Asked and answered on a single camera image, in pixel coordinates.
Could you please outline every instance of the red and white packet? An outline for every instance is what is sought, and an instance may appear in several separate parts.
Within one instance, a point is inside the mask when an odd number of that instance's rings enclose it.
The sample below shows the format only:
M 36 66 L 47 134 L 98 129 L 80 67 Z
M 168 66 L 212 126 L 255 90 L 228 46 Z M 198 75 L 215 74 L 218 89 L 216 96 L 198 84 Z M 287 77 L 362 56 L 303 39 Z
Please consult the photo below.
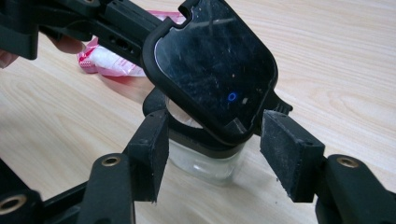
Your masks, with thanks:
M 181 24 L 185 18 L 179 12 L 149 11 L 160 20 L 166 17 Z M 78 64 L 87 74 L 99 73 L 110 77 L 145 77 L 143 69 L 112 51 L 98 45 L 95 37 L 78 55 Z

